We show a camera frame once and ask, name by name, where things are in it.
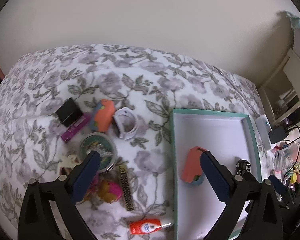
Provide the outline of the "black plugged charger block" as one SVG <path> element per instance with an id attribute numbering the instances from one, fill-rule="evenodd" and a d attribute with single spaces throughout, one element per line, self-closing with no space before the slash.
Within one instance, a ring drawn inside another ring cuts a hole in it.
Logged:
<path id="1" fill-rule="evenodd" d="M 289 132 L 283 126 L 278 126 L 268 133 L 271 144 L 276 144 L 288 136 Z"/>

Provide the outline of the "black wall charger adapter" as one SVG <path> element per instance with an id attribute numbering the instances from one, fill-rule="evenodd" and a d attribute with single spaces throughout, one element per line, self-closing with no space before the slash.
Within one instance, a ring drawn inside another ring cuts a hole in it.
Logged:
<path id="1" fill-rule="evenodd" d="M 69 127 L 82 117 L 83 112 L 81 111 L 77 103 L 75 103 L 72 98 L 69 98 L 56 111 L 56 115 L 62 125 L 64 125 L 65 127 Z"/>

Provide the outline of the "black toy express car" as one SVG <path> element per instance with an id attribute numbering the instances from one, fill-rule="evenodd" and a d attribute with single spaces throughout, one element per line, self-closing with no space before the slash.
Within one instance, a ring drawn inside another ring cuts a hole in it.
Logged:
<path id="1" fill-rule="evenodd" d="M 239 159 L 236 163 L 236 174 L 244 176 L 246 173 L 251 172 L 251 163 L 247 160 Z"/>

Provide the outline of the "purple lighter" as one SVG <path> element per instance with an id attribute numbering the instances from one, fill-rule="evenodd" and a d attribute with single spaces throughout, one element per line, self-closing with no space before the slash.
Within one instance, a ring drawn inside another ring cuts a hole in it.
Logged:
<path id="1" fill-rule="evenodd" d="M 73 124 L 71 124 L 65 132 L 61 135 L 61 139 L 64 143 L 68 143 L 73 137 L 81 132 L 85 127 L 89 126 L 91 119 L 91 114 L 88 112 L 83 113 L 83 115 Z"/>

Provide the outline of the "orange blue toy car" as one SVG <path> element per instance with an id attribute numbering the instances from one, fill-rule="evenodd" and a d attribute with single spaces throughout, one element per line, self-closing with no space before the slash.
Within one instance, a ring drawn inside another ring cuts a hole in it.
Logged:
<path id="1" fill-rule="evenodd" d="M 112 123 L 115 106 L 113 101 L 102 99 L 100 100 L 91 116 L 89 127 L 93 131 L 106 133 Z"/>
<path id="2" fill-rule="evenodd" d="M 198 146 L 189 150 L 184 169 L 181 174 L 183 182 L 195 186 L 198 186 L 203 182 L 204 172 L 200 165 L 200 157 L 204 152 L 206 152 L 206 149 Z"/>

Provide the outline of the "orange white glue tube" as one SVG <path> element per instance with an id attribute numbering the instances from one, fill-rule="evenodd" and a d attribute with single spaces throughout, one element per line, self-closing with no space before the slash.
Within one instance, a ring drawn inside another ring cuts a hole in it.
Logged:
<path id="1" fill-rule="evenodd" d="M 129 224 L 129 231 L 132 235 L 147 235 L 164 228 L 173 226 L 174 221 L 165 219 L 143 219 Z"/>

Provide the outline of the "pink yellow toy figure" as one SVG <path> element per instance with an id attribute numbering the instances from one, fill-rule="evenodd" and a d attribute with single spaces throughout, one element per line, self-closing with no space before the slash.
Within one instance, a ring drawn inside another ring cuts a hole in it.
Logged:
<path id="1" fill-rule="evenodd" d="M 117 202 L 123 195 L 121 186 L 109 179 L 100 179 L 97 174 L 87 190 L 84 200 L 89 200 L 92 196 L 98 196 L 107 203 Z"/>

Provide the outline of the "white power strip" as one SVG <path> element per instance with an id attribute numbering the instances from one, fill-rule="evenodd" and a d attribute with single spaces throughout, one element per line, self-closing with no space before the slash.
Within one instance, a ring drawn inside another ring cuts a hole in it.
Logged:
<path id="1" fill-rule="evenodd" d="M 272 131 L 272 128 L 270 126 L 267 116 L 265 114 L 259 116 L 255 120 L 255 124 L 262 139 L 264 150 L 271 150 L 274 147 L 269 137 L 269 133 Z"/>

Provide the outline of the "floral grey white blanket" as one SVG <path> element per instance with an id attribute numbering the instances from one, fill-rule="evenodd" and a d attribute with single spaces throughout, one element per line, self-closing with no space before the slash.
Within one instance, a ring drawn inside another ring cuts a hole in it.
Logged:
<path id="1" fill-rule="evenodd" d="M 28 181 L 57 178 L 89 129 L 61 139 L 56 111 L 74 99 L 84 112 L 102 99 L 128 107 L 140 121 L 136 136 L 115 139 L 118 164 L 128 167 L 135 209 L 90 197 L 78 210 L 99 239 L 130 239 L 127 223 L 173 215 L 170 116 L 175 108 L 264 113 L 249 80 L 188 56 L 142 47 L 80 45 L 22 56 L 0 84 L 0 226 L 16 239 Z"/>

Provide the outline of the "round green tin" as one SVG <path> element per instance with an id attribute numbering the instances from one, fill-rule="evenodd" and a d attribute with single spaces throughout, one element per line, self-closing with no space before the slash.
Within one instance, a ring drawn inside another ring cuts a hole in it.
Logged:
<path id="1" fill-rule="evenodd" d="M 111 138 L 101 132 L 88 134 L 80 143 L 78 158 L 83 161 L 91 151 L 100 154 L 101 162 L 98 172 L 109 172 L 117 162 L 117 148 Z"/>

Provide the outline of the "gold black hair comb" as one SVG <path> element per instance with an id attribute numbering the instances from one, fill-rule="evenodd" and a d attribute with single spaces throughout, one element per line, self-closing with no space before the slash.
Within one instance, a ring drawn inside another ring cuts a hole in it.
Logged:
<path id="1" fill-rule="evenodd" d="M 128 171 L 126 165 L 119 165 L 119 181 L 123 192 L 123 200 L 127 211 L 134 211 L 133 196 L 130 190 Z"/>

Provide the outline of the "white smart watch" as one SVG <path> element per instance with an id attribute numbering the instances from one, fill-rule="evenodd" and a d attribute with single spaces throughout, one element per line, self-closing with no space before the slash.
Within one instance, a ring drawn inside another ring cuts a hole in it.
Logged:
<path id="1" fill-rule="evenodd" d="M 117 129 L 117 136 L 123 140 L 132 139 L 138 130 L 139 119 L 128 107 L 118 109 L 114 115 L 114 124 Z"/>

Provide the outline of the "white shelf unit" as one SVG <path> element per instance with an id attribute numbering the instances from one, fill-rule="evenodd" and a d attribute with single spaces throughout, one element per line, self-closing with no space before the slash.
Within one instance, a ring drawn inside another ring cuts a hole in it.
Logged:
<path id="1" fill-rule="evenodd" d="M 281 63 L 258 88 L 271 126 L 279 126 L 300 110 L 300 57 L 289 49 Z"/>

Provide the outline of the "teal rimmed white box lid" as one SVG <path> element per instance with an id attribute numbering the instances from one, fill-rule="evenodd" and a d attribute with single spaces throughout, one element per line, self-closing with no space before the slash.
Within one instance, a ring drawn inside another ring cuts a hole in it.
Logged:
<path id="1" fill-rule="evenodd" d="M 174 156 L 174 239 L 204 239 L 225 208 L 204 179 L 200 185 L 182 181 L 188 152 L 193 147 L 209 150 L 234 174 L 238 160 L 251 163 L 251 172 L 262 180 L 254 129 L 246 114 L 174 109 L 171 116 Z"/>

